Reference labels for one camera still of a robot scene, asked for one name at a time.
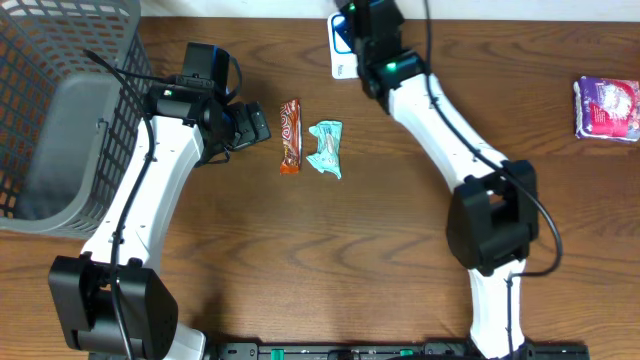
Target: basket mesh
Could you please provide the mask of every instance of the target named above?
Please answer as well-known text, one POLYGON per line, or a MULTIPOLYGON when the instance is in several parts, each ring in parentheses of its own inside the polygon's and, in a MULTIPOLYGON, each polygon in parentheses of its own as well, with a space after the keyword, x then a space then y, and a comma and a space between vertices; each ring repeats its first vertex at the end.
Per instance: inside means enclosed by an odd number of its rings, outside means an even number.
MULTIPOLYGON (((21 190, 57 86, 73 74, 106 73, 83 49, 130 72, 150 74, 135 32, 139 14, 130 14, 139 7, 131 3, 0 0, 0 217, 20 218, 21 190)), ((142 94, 150 85, 127 81, 142 94)), ((113 117, 105 119, 109 129, 89 200, 74 218, 47 234, 87 238, 95 231, 129 164, 141 116, 132 94, 121 89, 113 117)))

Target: purple package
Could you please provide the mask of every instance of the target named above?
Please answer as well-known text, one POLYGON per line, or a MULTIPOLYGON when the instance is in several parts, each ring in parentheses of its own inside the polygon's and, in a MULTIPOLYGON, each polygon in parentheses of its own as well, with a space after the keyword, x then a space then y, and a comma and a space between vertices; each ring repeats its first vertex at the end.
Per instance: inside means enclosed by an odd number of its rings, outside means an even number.
POLYGON ((583 76, 576 93, 576 137, 636 142, 640 139, 640 84, 583 76))

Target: teal wrapper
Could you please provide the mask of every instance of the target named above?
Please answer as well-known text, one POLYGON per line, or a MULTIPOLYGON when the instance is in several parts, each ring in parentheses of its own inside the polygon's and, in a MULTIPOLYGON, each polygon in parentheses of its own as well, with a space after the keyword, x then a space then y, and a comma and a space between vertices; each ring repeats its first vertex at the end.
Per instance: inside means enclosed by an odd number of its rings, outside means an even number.
POLYGON ((318 138, 318 152, 307 156, 311 165, 321 173, 328 171, 342 178, 340 172, 340 139, 342 123, 339 121, 321 121, 309 128, 311 135, 318 138))

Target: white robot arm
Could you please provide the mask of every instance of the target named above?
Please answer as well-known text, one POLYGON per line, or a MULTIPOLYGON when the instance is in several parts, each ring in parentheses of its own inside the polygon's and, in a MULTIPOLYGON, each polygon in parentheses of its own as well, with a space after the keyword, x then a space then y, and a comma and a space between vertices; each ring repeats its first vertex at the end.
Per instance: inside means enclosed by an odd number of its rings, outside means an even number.
MULTIPOLYGON (((160 273, 162 249, 182 187, 204 149, 197 125, 182 119, 154 116, 151 121, 156 140, 155 159, 140 186, 123 231, 125 241, 118 251, 118 264, 125 266, 131 258, 140 259, 142 267, 160 273)), ((141 122, 131 162, 122 179, 107 215, 82 249, 91 260, 109 263, 112 234, 133 184, 149 150, 147 130, 141 122)), ((178 323, 167 360, 200 360, 206 338, 200 331, 178 323)))
MULTIPOLYGON (((475 159, 469 149, 445 125, 431 106, 427 93, 426 75, 420 74, 403 81, 389 94, 389 111, 418 140, 431 160, 444 176, 449 189, 464 184, 469 176, 485 177, 494 171, 475 159)), ((507 158, 488 145, 444 95, 437 77, 429 76, 434 97, 449 121, 463 136, 495 164, 507 158)), ((469 270, 473 297, 473 325, 471 339, 488 359, 509 354, 507 334, 507 286, 509 274, 524 271, 525 260, 513 260, 484 276, 478 270, 469 270)), ((520 279, 513 279, 512 291, 512 343, 517 349, 524 343, 520 329, 520 279)))

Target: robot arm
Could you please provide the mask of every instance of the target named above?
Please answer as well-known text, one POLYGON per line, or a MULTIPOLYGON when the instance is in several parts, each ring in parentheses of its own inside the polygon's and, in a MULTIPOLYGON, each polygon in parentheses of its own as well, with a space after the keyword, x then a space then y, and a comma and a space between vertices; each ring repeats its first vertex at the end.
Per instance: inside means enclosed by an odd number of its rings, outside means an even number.
MULTIPOLYGON (((156 272, 160 271, 169 222, 189 173, 201 159, 203 140, 197 125, 185 125, 179 118, 155 116, 151 123, 155 159, 132 204, 118 252, 121 303, 136 356, 200 360, 206 338, 202 332, 178 323, 177 303, 156 272), (169 338, 173 341, 167 341, 168 334, 175 334, 169 338)), ((147 139, 141 122, 131 162, 112 206, 82 249, 81 258, 58 257, 51 268, 51 293, 65 340, 73 349, 124 353, 111 299, 94 285, 99 285, 98 279, 110 262, 112 235, 144 163, 147 139)))
POLYGON ((395 2, 358 0, 342 8, 347 20, 340 29, 343 40, 357 56, 358 75, 369 97, 422 145, 453 193, 447 226, 452 253, 469 269, 473 296, 471 339, 486 358, 510 353, 507 292, 511 291, 511 342, 524 343, 519 323, 520 279, 529 242, 538 234, 537 210, 510 187, 494 169, 470 151, 453 133, 431 103, 438 102, 451 126, 497 167, 505 167, 535 194, 535 172, 527 162, 510 163, 488 145, 444 95, 437 77, 427 75, 422 59, 401 46, 403 18, 395 2), (430 83, 429 96, 427 81, 430 83), (490 196, 499 195, 492 202, 490 196))
MULTIPOLYGON (((426 89, 426 75, 420 74, 403 81, 389 93, 389 111, 418 140, 444 176, 453 192, 468 177, 483 178, 494 171, 474 158, 469 149, 444 124, 432 108, 426 89)), ((489 146, 464 120, 442 92, 435 75, 429 76, 433 95, 440 108, 455 128, 476 148, 493 161, 501 164, 507 158, 489 146)), ((473 297, 473 325, 471 339, 488 359, 509 354, 507 336, 507 287, 511 273, 524 271, 525 260, 514 260, 494 270, 490 276, 476 269, 469 270, 473 297)), ((512 343, 517 349, 524 343, 520 329, 520 279, 515 278, 512 291, 512 343)))

